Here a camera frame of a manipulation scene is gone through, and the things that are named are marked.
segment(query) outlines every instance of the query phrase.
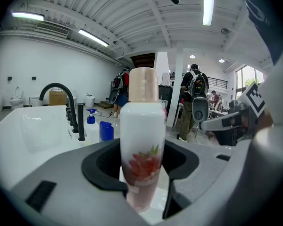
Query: blue pump nozzle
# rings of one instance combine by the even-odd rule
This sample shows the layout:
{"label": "blue pump nozzle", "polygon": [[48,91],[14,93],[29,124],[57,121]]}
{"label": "blue pump nozzle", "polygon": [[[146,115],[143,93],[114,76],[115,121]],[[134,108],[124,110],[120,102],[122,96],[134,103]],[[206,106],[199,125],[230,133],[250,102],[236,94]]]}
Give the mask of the blue pump nozzle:
{"label": "blue pump nozzle", "polygon": [[95,118],[92,113],[96,112],[96,109],[86,109],[87,111],[90,112],[90,116],[87,117],[87,123],[88,124],[94,124],[95,123]]}

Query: blue shorts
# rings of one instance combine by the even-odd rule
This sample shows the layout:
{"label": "blue shorts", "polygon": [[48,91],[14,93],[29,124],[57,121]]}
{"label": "blue shorts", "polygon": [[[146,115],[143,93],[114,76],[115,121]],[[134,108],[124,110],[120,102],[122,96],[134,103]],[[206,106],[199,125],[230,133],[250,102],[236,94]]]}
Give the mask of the blue shorts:
{"label": "blue shorts", "polygon": [[128,102],[128,96],[123,93],[119,93],[117,100],[115,101],[114,104],[123,107],[127,102]]}

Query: brown box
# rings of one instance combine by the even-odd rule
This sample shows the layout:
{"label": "brown box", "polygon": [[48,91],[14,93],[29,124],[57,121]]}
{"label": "brown box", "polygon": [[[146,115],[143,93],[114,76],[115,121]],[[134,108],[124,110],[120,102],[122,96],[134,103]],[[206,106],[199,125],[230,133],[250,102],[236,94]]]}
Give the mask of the brown box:
{"label": "brown box", "polygon": [[66,93],[64,91],[50,91],[49,92],[49,105],[65,105]]}

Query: tube light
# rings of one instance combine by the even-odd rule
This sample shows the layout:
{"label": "tube light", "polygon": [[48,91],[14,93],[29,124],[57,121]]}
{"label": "tube light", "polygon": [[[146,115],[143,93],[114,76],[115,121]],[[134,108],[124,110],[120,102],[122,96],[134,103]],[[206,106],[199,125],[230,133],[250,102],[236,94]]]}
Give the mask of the tube light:
{"label": "tube light", "polygon": [[203,0],[203,21],[205,26],[211,26],[214,11],[214,0]]}
{"label": "tube light", "polygon": [[35,20],[44,20],[44,16],[42,14],[36,14],[36,13],[26,13],[26,12],[12,12],[11,13],[13,17],[23,17],[23,18],[30,18]]}
{"label": "tube light", "polygon": [[85,31],[84,29],[80,29],[79,31],[80,34],[100,43],[101,45],[105,46],[105,47],[108,47],[109,44],[107,44],[105,41],[99,39],[98,37],[95,37],[94,35],[92,35],[91,33],[88,33],[87,31]]}

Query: bathtub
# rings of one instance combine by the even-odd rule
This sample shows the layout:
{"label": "bathtub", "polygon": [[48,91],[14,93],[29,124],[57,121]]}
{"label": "bathtub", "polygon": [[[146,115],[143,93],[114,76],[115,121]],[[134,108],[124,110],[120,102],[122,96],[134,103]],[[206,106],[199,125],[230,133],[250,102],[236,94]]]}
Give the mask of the bathtub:
{"label": "bathtub", "polygon": [[[0,185],[10,190],[48,159],[86,146],[66,117],[66,106],[19,108],[0,122]],[[88,140],[94,144],[98,141]]]}

